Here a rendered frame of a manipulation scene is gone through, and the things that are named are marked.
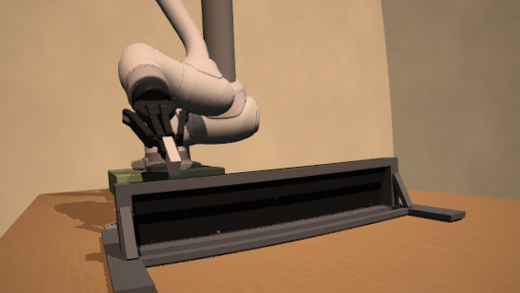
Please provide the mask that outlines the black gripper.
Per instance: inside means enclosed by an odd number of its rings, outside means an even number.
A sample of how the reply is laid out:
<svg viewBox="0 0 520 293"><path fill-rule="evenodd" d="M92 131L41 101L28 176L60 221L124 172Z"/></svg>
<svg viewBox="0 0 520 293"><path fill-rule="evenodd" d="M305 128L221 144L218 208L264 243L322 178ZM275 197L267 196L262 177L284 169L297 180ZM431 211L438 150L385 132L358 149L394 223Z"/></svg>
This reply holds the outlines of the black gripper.
<svg viewBox="0 0 520 293"><path fill-rule="evenodd" d="M190 108L177 109L166 86L157 80L137 85L132 93L132 104L135 111L123 109L123 123L147 148L158 148L170 176L180 175L182 161L178 147L183 146L184 126L189 120ZM179 119L176 135L170 121L175 115Z"/></svg>

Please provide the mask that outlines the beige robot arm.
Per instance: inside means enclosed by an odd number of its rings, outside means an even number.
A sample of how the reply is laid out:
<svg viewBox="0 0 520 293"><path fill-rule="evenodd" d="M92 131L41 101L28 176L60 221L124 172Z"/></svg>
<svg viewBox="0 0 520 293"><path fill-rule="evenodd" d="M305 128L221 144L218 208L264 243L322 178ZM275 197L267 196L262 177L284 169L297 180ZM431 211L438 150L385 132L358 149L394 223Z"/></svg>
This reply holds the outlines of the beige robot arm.
<svg viewBox="0 0 520 293"><path fill-rule="evenodd" d="M181 39L186 58L179 63L134 43L119 60L119 79L131 107L135 87L157 80L177 109L190 108L178 153L181 169L200 168L200 162L191 160L189 146L234 143L259 129L259 105L236 79L232 0L201 0L203 37L182 0L156 1Z"/></svg>

